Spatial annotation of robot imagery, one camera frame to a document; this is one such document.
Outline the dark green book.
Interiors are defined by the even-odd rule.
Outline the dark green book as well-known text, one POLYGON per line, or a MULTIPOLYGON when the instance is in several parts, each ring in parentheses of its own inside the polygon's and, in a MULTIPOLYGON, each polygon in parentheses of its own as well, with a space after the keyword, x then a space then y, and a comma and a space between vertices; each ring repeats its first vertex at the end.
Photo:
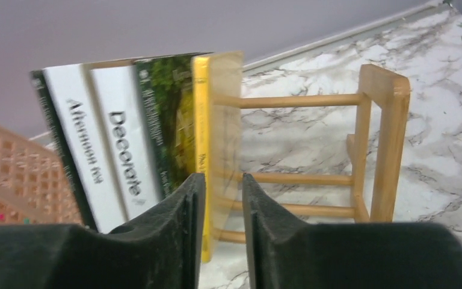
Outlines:
POLYGON ((197 53, 133 62, 162 195, 196 171, 191 60, 197 53))

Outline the white Afternoon tea book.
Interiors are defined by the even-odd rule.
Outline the white Afternoon tea book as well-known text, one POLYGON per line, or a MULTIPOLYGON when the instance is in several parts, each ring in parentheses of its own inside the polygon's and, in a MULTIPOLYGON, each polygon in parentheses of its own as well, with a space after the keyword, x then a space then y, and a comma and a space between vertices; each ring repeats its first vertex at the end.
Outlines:
POLYGON ((44 68, 43 74, 97 230, 107 234, 127 217, 88 71, 83 64, 69 64, 44 68))

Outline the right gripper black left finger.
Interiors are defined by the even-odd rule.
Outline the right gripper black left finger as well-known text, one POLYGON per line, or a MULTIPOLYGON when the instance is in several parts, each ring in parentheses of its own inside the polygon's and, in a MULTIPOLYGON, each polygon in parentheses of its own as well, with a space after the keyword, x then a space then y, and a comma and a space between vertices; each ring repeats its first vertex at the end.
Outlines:
POLYGON ((76 224, 0 226, 0 288, 197 288, 205 177, 107 234, 76 224))

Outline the white Decorate Furniture book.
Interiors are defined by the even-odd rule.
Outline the white Decorate Furniture book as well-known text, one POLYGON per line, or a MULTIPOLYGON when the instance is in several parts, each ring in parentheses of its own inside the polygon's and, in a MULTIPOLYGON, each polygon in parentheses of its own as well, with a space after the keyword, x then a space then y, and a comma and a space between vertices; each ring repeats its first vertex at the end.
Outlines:
POLYGON ((135 68, 93 64, 90 73, 127 215, 134 219, 162 200, 135 68))

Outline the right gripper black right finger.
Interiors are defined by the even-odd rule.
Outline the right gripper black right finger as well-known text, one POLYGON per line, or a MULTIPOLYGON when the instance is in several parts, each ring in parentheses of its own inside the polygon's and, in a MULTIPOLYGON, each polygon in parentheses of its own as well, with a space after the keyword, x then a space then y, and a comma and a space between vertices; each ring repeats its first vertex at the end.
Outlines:
POLYGON ((300 220, 242 178, 251 288, 462 289, 462 245, 431 222, 300 220))

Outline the yellow book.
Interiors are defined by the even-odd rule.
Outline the yellow book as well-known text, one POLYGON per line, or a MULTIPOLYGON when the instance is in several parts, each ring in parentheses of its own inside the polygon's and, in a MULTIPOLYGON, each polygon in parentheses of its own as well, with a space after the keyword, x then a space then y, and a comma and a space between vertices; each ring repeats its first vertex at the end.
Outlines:
POLYGON ((208 263, 241 192, 243 53, 203 54, 192 60, 196 171, 205 176, 201 261, 208 263))

